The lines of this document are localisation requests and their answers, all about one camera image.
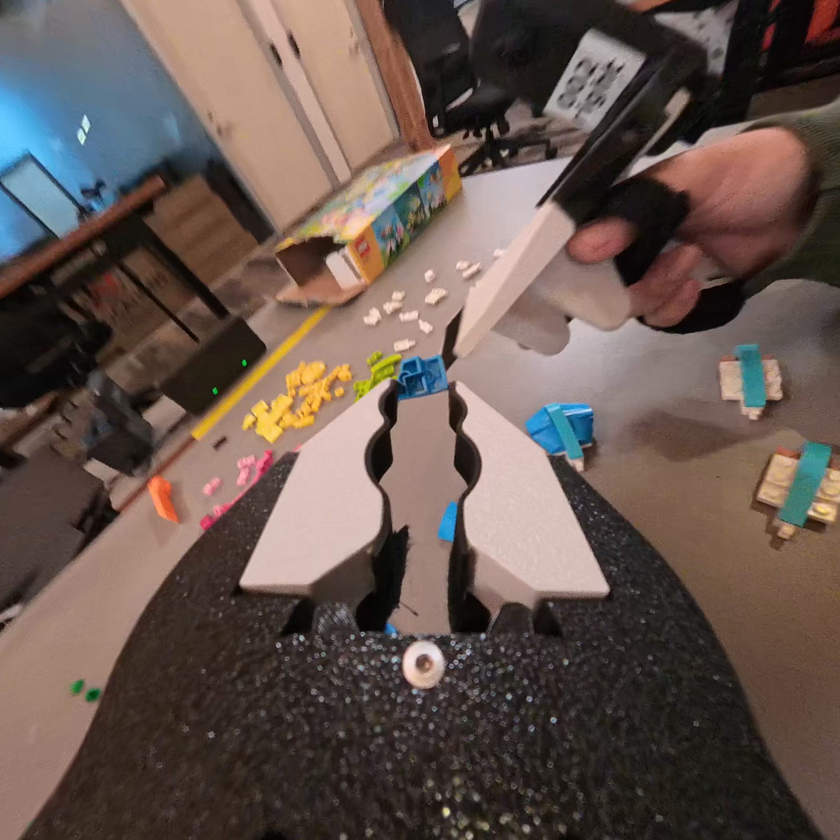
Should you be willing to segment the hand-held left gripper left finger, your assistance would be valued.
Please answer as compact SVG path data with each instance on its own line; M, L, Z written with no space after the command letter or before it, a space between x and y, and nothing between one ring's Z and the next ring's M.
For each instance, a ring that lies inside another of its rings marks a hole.
M367 596L392 532L397 383L388 379L309 439L239 580L253 595Z

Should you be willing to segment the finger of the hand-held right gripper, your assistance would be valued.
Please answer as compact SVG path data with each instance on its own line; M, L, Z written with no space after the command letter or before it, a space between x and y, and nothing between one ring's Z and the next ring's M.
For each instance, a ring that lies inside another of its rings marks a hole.
M545 356L565 349L571 338L569 318L562 310L551 316L529 288L561 254L573 232L574 222L557 203L548 201L540 207L450 320L441 350L445 369L472 353L522 295L528 297L529 307L506 335L522 348Z

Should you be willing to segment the blue toy brick piece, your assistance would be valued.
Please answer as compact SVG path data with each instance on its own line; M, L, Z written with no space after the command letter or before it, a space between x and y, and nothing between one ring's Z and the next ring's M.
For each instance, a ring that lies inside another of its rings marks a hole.
M420 356L405 358L396 381L399 401L446 392L448 378L444 359L440 354L426 359Z

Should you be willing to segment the person's right forearm green sleeve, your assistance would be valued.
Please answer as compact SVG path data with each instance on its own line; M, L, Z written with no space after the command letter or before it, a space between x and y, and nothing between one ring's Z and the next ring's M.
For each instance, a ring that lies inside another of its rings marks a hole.
M782 129L801 141L811 167L804 227L785 256L745 283L752 297L778 280L839 286L839 100L753 122L747 132Z

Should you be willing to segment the heap of pink toy bricks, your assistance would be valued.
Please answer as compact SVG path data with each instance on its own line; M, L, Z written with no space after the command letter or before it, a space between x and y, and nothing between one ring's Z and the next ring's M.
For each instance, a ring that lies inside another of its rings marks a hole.
M275 463L275 451L266 449L260 456L248 456L237 462L238 474L236 479L237 495L232 499L216 504L213 510L206 514L199 523L203 531L209 530L230 508L239 502L269 472Z

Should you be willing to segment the blue and teal brick model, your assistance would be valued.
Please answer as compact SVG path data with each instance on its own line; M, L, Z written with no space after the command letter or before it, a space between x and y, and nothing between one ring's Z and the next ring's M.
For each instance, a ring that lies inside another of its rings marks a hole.
M563 456L577 472L593 447L594 411L587 403L553 402L542 406L524 424L530 438L549 455Z

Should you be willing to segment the heap of white toy bricks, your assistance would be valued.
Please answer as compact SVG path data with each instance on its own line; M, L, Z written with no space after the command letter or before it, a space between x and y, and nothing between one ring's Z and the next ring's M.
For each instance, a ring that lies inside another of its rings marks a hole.
M448 320L477 287L486 270L507 253L506 246L477 257L430 266L410 274L390 290L377 292L360 315L365 335L383 355L403 357L431 350L442 340Z

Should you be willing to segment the heap of yellow toy bricks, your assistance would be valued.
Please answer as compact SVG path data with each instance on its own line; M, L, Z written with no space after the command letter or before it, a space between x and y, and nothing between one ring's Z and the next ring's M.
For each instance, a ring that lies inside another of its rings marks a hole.
M253 405L241 424L242 430L274 444L288 431L314 424L321 410L344 396L353 379L350 364L331 369L322 361L300 362L285 377L285 391L271 402Z

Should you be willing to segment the yellow tape strip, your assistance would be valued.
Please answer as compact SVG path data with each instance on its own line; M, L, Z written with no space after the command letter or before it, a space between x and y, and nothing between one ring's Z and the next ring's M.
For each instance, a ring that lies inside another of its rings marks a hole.
M270 373L301 341L323 320L334 307L320 306L304 318L270 352L265 353L258 362L246 366L246 373L235 385L226 390L220 400L208 409L191 431L195 441L202 440L245 396Z

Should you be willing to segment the colourful cardboard toy box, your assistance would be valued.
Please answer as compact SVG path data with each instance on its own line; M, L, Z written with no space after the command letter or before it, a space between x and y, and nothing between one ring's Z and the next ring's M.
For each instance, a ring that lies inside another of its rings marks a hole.
M372 166L283 238L283 306L340 306L358 297L461 191L452 147Z

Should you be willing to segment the black box with green lights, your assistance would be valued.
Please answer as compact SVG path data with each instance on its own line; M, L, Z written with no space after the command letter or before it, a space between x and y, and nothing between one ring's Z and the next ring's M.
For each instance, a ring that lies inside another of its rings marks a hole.
M157 388L188 414L199 416L236 385L265 353L266 344L247 321L229 316Z

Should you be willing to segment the white and teal brick model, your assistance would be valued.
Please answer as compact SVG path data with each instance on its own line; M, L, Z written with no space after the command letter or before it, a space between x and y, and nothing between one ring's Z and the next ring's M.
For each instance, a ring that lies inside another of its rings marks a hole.
M719 396L737 403L740 413L751 422L759 421L771 403L784 399L781 365L763 354L756 343L742 343L717 366Z

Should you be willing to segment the tan and teal brick model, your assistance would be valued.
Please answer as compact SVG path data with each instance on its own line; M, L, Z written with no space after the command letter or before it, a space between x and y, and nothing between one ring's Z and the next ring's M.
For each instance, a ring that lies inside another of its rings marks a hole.
M775 449L761 473L753 500L767 511L772 540L782 543L807 529L838 524L839 457L827 444L804 442Z

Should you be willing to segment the cream cabinet doors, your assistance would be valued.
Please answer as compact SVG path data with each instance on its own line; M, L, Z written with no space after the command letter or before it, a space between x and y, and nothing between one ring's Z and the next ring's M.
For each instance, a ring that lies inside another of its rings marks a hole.
M121 5L275 231L402 149L356 2Z

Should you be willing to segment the wooden top desk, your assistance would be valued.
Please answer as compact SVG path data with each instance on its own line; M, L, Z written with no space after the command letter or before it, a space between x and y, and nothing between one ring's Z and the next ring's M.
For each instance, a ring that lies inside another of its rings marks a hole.
M153 175L105 212L81 222L68 235L51 239L34 253L3 264L1 298L7 298L18 289L32 284L45 288L54 296L68 297L116 269L193 342L200 343L194 331L124 261L136 250L146 251L218 321L223 322L229 317L229 310L217 295L188 268L145 219L154 210L154 201L169 189L164 178Z

